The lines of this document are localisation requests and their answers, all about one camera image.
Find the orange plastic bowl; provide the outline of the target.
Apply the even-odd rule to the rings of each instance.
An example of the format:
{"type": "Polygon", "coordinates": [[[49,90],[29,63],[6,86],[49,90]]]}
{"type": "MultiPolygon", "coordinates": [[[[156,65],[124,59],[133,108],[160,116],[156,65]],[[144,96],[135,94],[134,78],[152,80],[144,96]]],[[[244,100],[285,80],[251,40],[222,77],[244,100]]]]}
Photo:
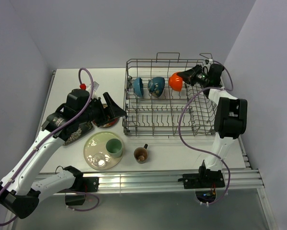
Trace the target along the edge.
{"type": "Polygon", "coordinates": [[[178,72],[172,74],[170,77],[169,77],[169,86],[174,90],[174,91],[177,91],[177,92],[180,92],[182,90],[182,86],[183,86],[183,79],[182,77],[180,77],[178,75],[178,72]]]}

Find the light green cup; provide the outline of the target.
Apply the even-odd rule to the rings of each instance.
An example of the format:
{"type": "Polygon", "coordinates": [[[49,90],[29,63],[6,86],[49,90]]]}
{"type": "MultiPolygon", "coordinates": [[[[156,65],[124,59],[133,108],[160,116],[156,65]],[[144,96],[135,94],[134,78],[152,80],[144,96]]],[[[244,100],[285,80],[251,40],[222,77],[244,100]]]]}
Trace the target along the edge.
{"type": "Polygon", "coordinates": [[[119,158],[123,152],[123,145],[119,139],[110,139],[106,143],[106,150],[108,154],[113,158],[119,158]]]}

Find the dark bowl beige inside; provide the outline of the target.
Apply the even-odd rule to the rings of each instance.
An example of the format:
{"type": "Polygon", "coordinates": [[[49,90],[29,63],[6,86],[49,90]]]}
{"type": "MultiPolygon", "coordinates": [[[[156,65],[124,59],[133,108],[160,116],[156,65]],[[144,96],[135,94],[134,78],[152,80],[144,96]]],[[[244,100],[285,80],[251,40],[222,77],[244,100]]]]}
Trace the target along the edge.
{"type": "Polygon", "coordinates": [[[156,98],[159,98],[162,95],[164,87],[165,79],[163,77],[155,77],[148,81],[148,91],[156,98]]]}

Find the blue ceramic bowl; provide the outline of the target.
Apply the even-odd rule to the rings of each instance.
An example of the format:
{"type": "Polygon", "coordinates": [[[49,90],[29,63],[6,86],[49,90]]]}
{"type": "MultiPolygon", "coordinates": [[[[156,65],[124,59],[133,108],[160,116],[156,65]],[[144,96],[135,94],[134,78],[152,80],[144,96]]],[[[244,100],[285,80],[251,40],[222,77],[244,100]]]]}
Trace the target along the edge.
{"type": "Polygon", "coordinates": [[[144,89],[143,89],[143,81],[142,78],[138,77],[133,82],[133,91],[135,96],[139,98],[143,98],[144,96],[144,89]]]}

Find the dark brown mug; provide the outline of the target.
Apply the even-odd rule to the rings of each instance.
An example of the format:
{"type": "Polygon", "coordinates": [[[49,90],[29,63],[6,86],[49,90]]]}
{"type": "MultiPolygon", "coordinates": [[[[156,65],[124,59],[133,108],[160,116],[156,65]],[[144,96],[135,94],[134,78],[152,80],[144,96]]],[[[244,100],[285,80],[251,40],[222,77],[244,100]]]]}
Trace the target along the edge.
{"type": "Polygon", "coordinates": [[[145,144],[143,147],[138,147],[135,149],[134,158],[138,163],[143,164],[147,161],[149,156],[147,148],[148,144],[145,144]]]}

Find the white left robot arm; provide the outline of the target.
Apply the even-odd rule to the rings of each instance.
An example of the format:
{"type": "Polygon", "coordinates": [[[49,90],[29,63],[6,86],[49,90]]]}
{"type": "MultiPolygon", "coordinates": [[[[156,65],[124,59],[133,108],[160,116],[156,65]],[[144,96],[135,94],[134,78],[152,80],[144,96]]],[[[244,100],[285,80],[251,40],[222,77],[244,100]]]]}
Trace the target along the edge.
{"type": "Polygon", "coordinates": [[[0,204],[24,219],[31,215],[38,204],[53,194],[71,190],[79,192],[83,188],[83,173],[73,166],[62,172],[36,182],[35,179],[51,156],[75,133],[81,124],[92,123],[97,127],[126,116],[105,92],[104,107],[100,98],[91,98],[88,91],[74,89],[66,102],[50,114],[41,130],[17,165],[0,180],[0,204]]]}

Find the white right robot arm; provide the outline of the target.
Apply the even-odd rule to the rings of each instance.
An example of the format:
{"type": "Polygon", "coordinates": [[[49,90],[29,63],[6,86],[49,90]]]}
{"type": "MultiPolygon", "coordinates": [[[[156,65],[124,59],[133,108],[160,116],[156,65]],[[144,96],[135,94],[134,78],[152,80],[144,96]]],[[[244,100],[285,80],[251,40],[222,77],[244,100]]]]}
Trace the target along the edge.
{"type": "Polygon", "coordinates": [[[212,149],[201,152],[208,154],[203,166],[210,171],[220,171],[225,165],[224,160],[230,146],[246,131],[248,102],[230,94],[234,88],[231,75],[218,61],[213,60],[204,66],[196,65],[189,70],[177,72],[174,76],[191,86],[199,84],[202,88],[189,100],[182,113],[185,113],[187,107],[201,93],[217,106],[212,149]]]}

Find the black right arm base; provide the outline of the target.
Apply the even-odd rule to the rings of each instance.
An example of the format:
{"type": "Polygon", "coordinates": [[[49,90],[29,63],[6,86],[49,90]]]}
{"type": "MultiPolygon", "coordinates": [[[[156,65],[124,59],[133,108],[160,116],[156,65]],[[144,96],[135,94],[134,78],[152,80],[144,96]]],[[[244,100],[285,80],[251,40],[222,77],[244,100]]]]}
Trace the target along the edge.
{"type": "Polygon", "coordinates": [[[184,173],[178,182],[183,183],[184,189],[204,189],[195,193],[197,200],[209,205],[217,198],[216,189],[225,187],[221,170],[212,171],[201,165],[198,173],[184,173]]]}

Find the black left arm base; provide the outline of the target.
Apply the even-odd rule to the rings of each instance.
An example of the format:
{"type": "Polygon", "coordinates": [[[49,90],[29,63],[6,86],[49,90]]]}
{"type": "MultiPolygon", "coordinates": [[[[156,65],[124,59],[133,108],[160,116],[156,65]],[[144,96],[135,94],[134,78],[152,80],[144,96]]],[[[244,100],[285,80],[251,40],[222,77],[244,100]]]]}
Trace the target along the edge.
{"type": "Polygon", "coordinates": [[[67,208],[82,211],[77,206],[83,206],[86,201],[95,202],[91,209],[98,207],[100,199],[96,193],[99,187],[99,177],[83,177],[79,186],[64,189],[60,193],[65,194],[64,201],[67,208]]]}

